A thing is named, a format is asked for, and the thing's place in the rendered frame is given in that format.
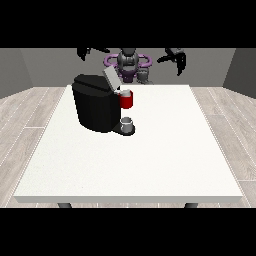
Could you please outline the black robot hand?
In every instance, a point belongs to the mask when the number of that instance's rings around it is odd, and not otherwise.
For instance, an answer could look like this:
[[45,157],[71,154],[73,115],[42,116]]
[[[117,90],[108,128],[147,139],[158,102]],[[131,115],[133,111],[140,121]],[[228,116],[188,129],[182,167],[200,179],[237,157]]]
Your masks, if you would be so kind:
[[[103,53],[109,53],[110,50],[107,48],[97,48],[97,51],[103,52]],[[91,48],[81,48],[79,47],[77,49],[77,55],[83,60],[86,60],[86,55],[91,52]]]
[[158,63],[172,61],[177,65],[177,75],[180,76],[186,68],[186,54],[182,48],[166,48],[165,56],[157,59]]

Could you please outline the pale grey machine lid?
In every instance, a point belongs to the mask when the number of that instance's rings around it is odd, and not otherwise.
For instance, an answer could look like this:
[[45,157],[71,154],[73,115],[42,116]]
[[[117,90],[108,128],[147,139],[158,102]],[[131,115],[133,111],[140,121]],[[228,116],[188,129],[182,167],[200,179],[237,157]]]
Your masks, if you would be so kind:
[[117,88],[121,85],[121,81],[114,69],[113,66],[109,66],[103,70],[103,74],[105,78],[107,79],[111,89],[113,91],[116,91]]

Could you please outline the small grey coffee pod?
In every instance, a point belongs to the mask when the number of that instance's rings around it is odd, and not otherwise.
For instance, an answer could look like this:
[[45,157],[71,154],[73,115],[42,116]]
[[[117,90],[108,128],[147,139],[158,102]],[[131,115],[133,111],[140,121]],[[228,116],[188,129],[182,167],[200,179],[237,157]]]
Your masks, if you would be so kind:
[[137,71],[137,81],[142,84],[148,82],[149,69],[148,68],[139,68]]

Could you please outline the black coffee machine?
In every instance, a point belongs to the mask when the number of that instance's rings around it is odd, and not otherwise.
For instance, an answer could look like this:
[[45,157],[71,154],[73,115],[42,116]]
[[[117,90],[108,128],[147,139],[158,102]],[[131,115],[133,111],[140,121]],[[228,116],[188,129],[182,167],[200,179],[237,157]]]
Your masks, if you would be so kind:
[[121,131],[119,93],[113,91],[104,76],[80,74],[74,78],[72,91],[79,122],[85,128],[101,133],[116,132],[123,136],[135,133]]

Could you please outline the red pod holder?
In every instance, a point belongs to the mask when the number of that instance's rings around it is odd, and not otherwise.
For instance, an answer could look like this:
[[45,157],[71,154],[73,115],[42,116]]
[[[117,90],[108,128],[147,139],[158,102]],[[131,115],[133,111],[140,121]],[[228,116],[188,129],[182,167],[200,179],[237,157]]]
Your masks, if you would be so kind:
[[119,93],[120,107],[129,109],[133,106],[133,92],[130,89],[123,90]]

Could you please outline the small grey cup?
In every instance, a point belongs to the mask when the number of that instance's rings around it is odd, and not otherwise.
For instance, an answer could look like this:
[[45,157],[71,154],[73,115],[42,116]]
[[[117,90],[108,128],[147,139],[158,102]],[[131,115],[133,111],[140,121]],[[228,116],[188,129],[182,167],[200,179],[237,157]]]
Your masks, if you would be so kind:
[[133,129],[133,121],[130,117],[123,117],[120,120],[120,124],[121,124],[121,131],[124,133],[129,133]]

